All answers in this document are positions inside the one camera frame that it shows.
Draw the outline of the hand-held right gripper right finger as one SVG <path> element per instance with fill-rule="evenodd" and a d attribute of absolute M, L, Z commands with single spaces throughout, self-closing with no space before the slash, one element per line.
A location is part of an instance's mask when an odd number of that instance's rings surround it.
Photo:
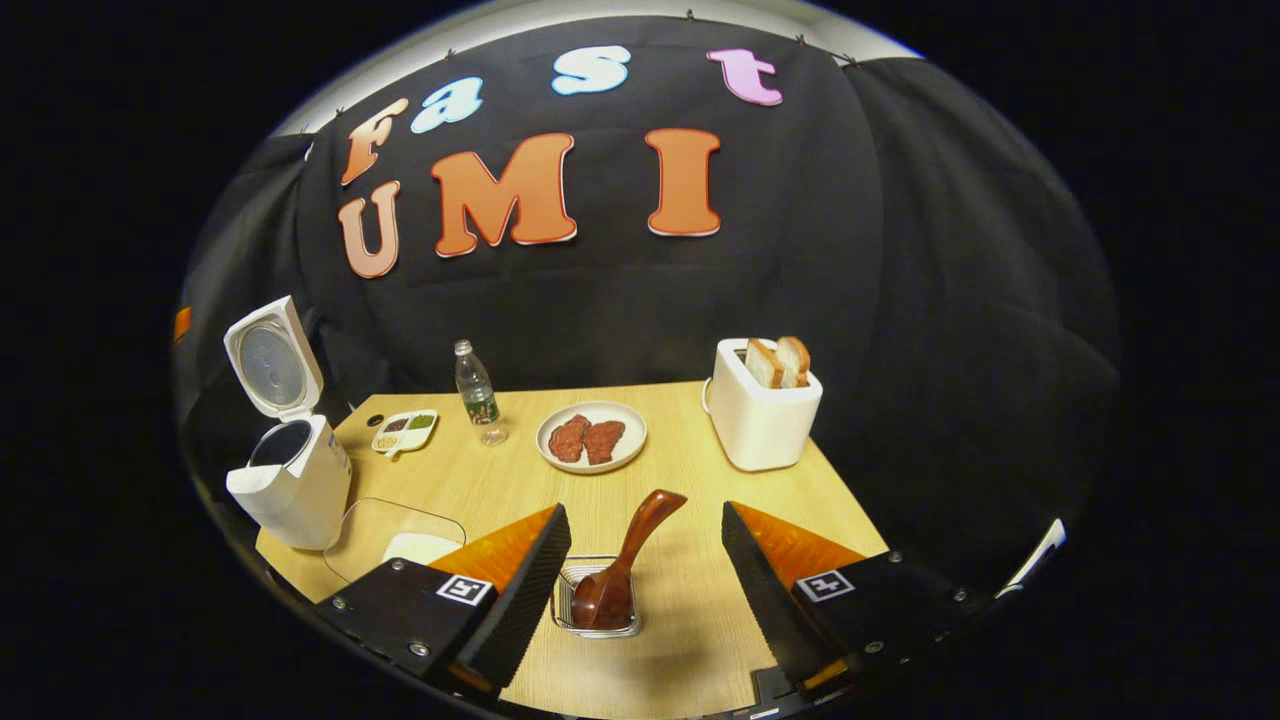
<path fill-rule="evenodd" d="M 865 556 L 736 501 L 723 505 L 721 536 L 756 625 L 800 691 L 888 676 L 995 602 L 913 553 Z"/>

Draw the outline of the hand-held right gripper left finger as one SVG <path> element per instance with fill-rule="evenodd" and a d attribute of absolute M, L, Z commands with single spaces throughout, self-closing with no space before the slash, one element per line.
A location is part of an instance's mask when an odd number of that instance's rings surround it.
<path fill-rule="evenodd" d="M 571 542 L 554 503 L 428 564 L 388 559 L 314 607 L 406 676 L 492 700 L 515 678 Z"/>

